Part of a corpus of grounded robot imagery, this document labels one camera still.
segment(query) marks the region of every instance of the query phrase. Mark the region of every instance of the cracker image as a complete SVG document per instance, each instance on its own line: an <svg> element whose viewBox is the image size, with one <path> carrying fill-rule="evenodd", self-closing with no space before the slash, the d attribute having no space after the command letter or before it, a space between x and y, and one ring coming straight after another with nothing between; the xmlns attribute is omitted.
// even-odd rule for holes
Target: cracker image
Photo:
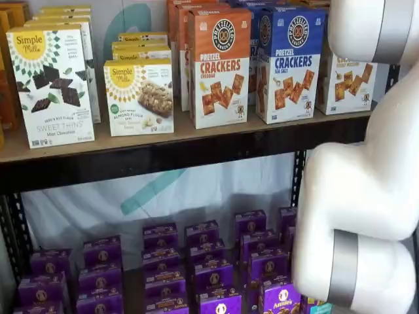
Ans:
<svg viewBox="0 0 419 314"><path fill-rule="evenodd" d="M300 82L295 83L293 93L289 97L293 103L297 104L299 102L302 90L302 84Z"/></svg>
<svg viewBox="0 0 419 314"><path fill-rule="evenodd" d="M212 94L207 94L202 96L202 106L204 108L204 115L215 112L214 100Z"/></svg>
<svg viewBox="0 0 419 314"><path fill-rule="evenodd" d="M275 110L285 108L285 97L283 96L284 90L275 91Z"/></svg>
<svg viewBox="0 0 419 314"><path fill-rule="evenodd" d="M224 101L223 90L221 89L221 82L215 82L211 84L211 94L214 102L222 102Z"/></svg>
<svg viewBox="0 0 419 314"><path fill-rule="evenodd" d="M302 87L304 87L306 90L310 90L313 79L314 79L314 72L307 70L306 75L304 76L304 80L302 81Z"/></svg>
<svg viewBox="0 0 419 314"><path fill-rule="evenodd" d="M362 84L362 78L357 75L354 79L354 81L352 82L351 87L349 88L349 92L356 96L356 94L358 94L359 88L361 87Z"/></svg>
<svg viewBox="0 0 419 314"><path fill-rule="evenodd" d="M236 74L234 76L234 82L233 82L233 92L237 95L240 95L240 92L242 91L242 86L243 86L243 81L244 81L244 77Z"/></svg>
<svg viewBox="0 0 419 314"><path fill-rule="evenodd" d="M369 77L371 76L372 71L373 71L373 65L372 65L372 64L369 64L369 63L367 63L367 64L365 65L365 68L364 68L364 73L362 74L362 81L363 81L364 83L367 83L367 84L368 84L368 82L369 82Z"/></svg>
<svg viewBox="0 0 419 314"><path fill-rule="evenodd" d="M284 97L289 97L293 93L294 79L293 77L286 78L283 80Z"/></svg>

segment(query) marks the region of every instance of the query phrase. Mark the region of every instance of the purple box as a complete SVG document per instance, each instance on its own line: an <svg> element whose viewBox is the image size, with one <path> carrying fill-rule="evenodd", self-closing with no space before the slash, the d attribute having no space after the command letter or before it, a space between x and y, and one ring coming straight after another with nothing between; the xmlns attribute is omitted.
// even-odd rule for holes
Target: purple box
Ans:
<svg viewBox="0 0 419 314"><path fill-rule="evenodd" d="M195 264L193 280L199 291L232 285L233 265L228 258Z"/></svg>
<svg viewBox="0 0 419 314"><path fill-rule="evenodd" d="M180 255L173 247L143 251L144 270L166 270L178 265L180 265Z"/></svg>
<svg viewBox="0 0 419 314"><path fill-rule="evenodd" d="M161 314L188 314L188 298L186 294L172 294L167 298L147 298L144 305L144 313Z"/></svg>
<svg viewBox="0 0 419 314"><path fill-rule="evenodd" d="M161 224L143 228L144 249L153 247L177 247L176 224Z"/></svg>
<svg viewBox="0 0 419 314"><path fill-rule="evenodd" d="M45 302L39 305L17 307L13 314L64 314L61 302Z"/></svg>
<svg viewBox="0 0 419 314"><path fill-rule="evenodd" d="M124 313L122 286L91 290L79 294L77 314Z"/></svg>
<svg viewBox="0 0 419 314"><path fill-rule="evenodd" d="M215 220L185 227L185 243L187 247L215 242L219 238L219 227Z"/></svg>
<svg viewBox="0 0 419 314"><path fill-rule="evenodd" d="M201 293L198 307L199 314L240 314L242 296L235 287L229 285Z"/></svg>
<svg viewBox="0 0 419 314"><path fill-rule="evenodd" d="M301 294L294 288L290 277L279 276L261 283L260 313L300 313Z"/></svg>
<svg viewBox="0 0 419 314"><path fill-rule="evenodd" d="M84 242L84 263L86 267L109 262L120 262L122 264L119 235Z"/></svg>
<svg viewBox="0 0 419 314"><path fill-rule="evenodd" d="M122 283L122 271L119 262L98 264L85 268L79 275L81 291L106 288Z"/></svg>
<svg viewBox="0 0 419 314"><path fill-rule="evenodd" d="M186 293L185 270L183 266L161 271L147 271L144 274L146 297L167 297L172 293Z"/></svg>
<svg viewBox="0 0 419 314"><path fill-rule="evenodd" d="M22 305L38 305L54 301L69 305L69 295L64 273L23 277L20 281L19 299Z"/></svg>

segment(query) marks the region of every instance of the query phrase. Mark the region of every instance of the almond flour bar box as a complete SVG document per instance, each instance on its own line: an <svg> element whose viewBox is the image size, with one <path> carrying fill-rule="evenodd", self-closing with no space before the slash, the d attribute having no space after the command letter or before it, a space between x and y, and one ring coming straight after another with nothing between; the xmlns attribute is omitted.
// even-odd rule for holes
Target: almond flour bar box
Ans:
<svg viewBox="0 0 419 314"><path fill-rule="evenodd" d="M188 19L195 128L247 122L250 11L192 10Z"/></svg>
<svg viewBox="0 0 419 314"><path fill-rule="evenodd" d="M7 32L30 148L94 140L80 25Z"/></svg>
<svg viewBox="0 0 419 314"><path fill-rule="evenodd" d="M267 124L313 117L324 21L321 9L260 11L256 113Z"/></svg>
<svg viewBox="0 0 419 314"><path fill-rule="evenodd" d="M107 61L104 73L112 136L173 133L170 59Z"/></svg>

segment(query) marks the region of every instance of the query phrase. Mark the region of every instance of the cracker box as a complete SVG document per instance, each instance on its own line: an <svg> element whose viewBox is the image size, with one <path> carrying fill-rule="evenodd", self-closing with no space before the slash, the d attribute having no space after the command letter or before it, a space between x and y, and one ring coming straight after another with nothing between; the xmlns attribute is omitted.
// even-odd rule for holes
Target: cracker box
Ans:
<svg viewBox="0 0 419 314"><path fill-rule="evenodd" d="M277 277L261 283L259 313L300 313L301 295L289 277Z"/></svg>
<svg viewBox="0 0 419 314"><path fill-rule="evenodd" d="M86 267L109 262L122 262L120 236L113 235L99 240L84 242Z"/></svg>
<svg viewBox="0 0 419 314"><path fill-rule="evenodd" d="M69 295L63 273L23 277L18 287L22 305L38 305L44 302L63 302L68 308Z"/></svg>
<svg viewBox="0 0 419 314"><path fill-rule="evenodd" d="M215 289L233 284L233 265L228 258L199 262L194 265L197 290Z"/></svg>
<svg viewBox="0 0 419 314"><path fill-rule="evenodd" d="M177 228L174 222L143 228L144 249L153 247L177 247Z"/></svg>
<svg viewBox="0 0 419 314"><path fill-rule="evenodd" d="M274 7L259 17L257 114L267 124L312 118L325 11Z"/></svg>
<svg viewBox="0 0 419 314"><path fill-rule="evenodd" d="M7 39L29 147L93 141L80 25L17 27Z"/></svg>
<svg viewBox="0 0 419 314"><path fill-rule="evenodd" d="M242 312L242 295L229 285L201 293L198 297L201 314L239 314Z"/></svg>
<svg viewBox="0 0 419 314"><path fill-rule="evenodd" d="M144 302L144 314L189 314L186 294L172 294L168 297L147 298Z"/></svg>
<svg viewBox="0 0 419 314"><path fill-rule="evenodd" d="M185 278L183 266L163 271L146 271L144 274L145 296L167 297L172 293L186 293Z"/></svg>
<svg viewBox="0 0 419 314"><path fill-rule="evenodd" d="M115 285L108 288L101 288L82 292L77 300L77 313L124 313L124 300L122 297L122 286Z"/></svg>
<svg viewBox="0 0 419 314"><path fill-rule="evenodd" d="M193 9L230 8L227 3L199 3L195 5L177 5L175 8L176 49L179 62L176 79L179 80L181 108L189 111L189 32L188 13Z"/></svg>
<svg viewBox="0 0 419 314"><path fill-rule="evenodd" d="M188 23L195 128L246 122L250 11L192 10Z"/></svg>
<svg viewBox="0 0 419 314"><path fill-rule="evenodd" d="M107 288L122 283L122 270L119 262L98 264L80 271L81 291Z"/></svg>
<svg viewBox="0 0 419 314"><path fill-rule="evenodd" d="M166 270L180 265L179 252L173 247L144 250L142 255L143 269L147 271Z"/></svg>
<svg viewBox="0 0 419 314"><path fill-rule="evenodd" d="M215 220L185 227L185 244L188 247L196 244L214 242L219 238L219 227Z"/></svg>
<svg viewBox="0 0 419 314"><path fill-rule="evenodd" d="M173 133L170 59L107 61L103 70L112 136Z"/></svg>

